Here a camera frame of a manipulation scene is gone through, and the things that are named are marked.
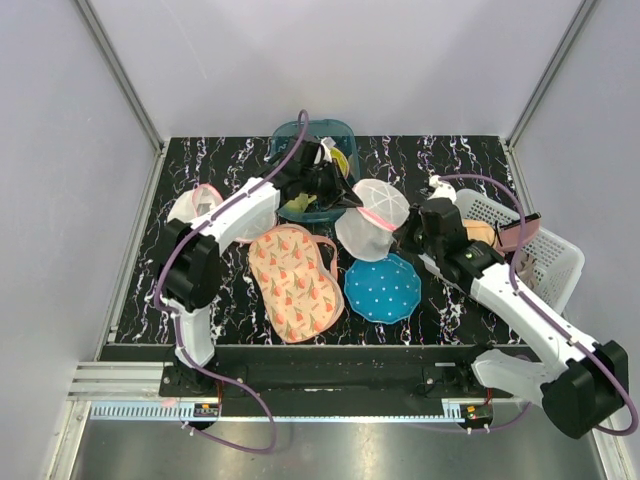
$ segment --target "black marble table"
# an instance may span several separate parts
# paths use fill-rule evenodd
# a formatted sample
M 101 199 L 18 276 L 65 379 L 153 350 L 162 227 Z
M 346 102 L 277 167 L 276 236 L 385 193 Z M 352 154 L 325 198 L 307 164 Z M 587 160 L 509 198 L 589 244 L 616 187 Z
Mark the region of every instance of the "black marble table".
M 393 184 L 410 203 L 426 195 L 430 174 L 478 173 L 513 190 L 509 167 L 497 137 L 384 136 L 358 137 L 362 177 Z M 115 343 L 171 344 L 173 325 L 152 306 L 157 242 L 173 202 L 200 183 L 210 183 L 227 198 L 264 162 L 269 138 L 174 138 L 171 140 L 149 212 Z M 456 188 L 476 189 L 509 205 L 504 194 L 482 182 Z M 315 234 L 335 239 L 331 224 L 305 225 Z M 211 308 L 212 338 L 224 345 L 277 345 L 260 289 L 247 261 L 248 246 L 234 244 L 223 255 L 222 289 Z M 341 279 L 353 258 L 339 246 Z M 436 345 L 518 343 L 501 319 L 429 273 L 422 278 L 422 303 L 411 318 L 395 325 L 369 323 L 346 308 L 336 324 L 306 344 Z

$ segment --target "white plastic basket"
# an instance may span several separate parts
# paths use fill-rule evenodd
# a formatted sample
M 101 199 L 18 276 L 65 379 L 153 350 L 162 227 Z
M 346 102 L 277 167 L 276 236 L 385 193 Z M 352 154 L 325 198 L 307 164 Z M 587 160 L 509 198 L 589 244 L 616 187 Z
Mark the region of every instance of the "white plastic basket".
M 517 212 L 474 190 L 458 190 L 456 194 L 456 205 L 462 218 L 483 220 L 492 226 L 496 221 L 505 225 L 519 218 Z M 534 292 L 556 312 L 562 313 L 582 274 L 584 254 L 572 243 L 544 228 L 540 228 L 524 250 L 536 259 L 534 271 L 538 286 Z

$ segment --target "metal floor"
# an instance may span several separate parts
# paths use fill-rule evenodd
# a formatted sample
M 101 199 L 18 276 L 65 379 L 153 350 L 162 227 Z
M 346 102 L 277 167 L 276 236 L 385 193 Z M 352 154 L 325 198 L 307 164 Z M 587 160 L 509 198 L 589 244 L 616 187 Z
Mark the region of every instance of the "metal floor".
M 496 406 L 513 416 L 513 405 Z M 210 433 L 266 445 L 268 427 L 221 423 Z M 190 437 L 167 422 L 89 421 L 74 480 L 471 479 L 601 480 L 589 434 L 561 435 L 540 409 L 490 435 L 441 434 L 408 424 L 280 424 L 279 448 L 255 456 Z

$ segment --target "pink pouch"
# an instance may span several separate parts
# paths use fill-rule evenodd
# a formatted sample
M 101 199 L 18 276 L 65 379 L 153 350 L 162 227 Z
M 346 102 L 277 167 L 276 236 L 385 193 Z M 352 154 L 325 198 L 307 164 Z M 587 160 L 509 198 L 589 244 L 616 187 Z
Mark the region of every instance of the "pink pouch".
M 322 263 L 318 243 L 333 247 L 330 270 Z M 340 317 L 344 298 L 337 282 L 337 249 L 330 239 L 298 225 L 279 225 L 251 244 L 249 266 L 271 324 L 283 341 L 313 338 Z

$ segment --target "gray wall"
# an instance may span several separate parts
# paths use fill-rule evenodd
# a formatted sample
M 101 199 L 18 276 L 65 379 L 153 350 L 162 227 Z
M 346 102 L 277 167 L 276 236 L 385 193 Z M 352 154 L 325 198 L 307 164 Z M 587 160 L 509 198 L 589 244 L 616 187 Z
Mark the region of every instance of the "gray wall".
M 513 128 L 580 0 L 92 0 L 160 134 Z
M 153 155 L 68 0 L 0 14 L 0 465 L 39 478 Z
M 570 319 L 598 339 L 615 339 L 627 349 L 637 402 L 639 25 L 637 1 L 601 2 L 516 146 L 544 225 L 586 256 L 568 306 Z M 616 420 L 626 426 L 626 413 Z M 627 445 L 631 456 L 640 458 L 640 434 Z

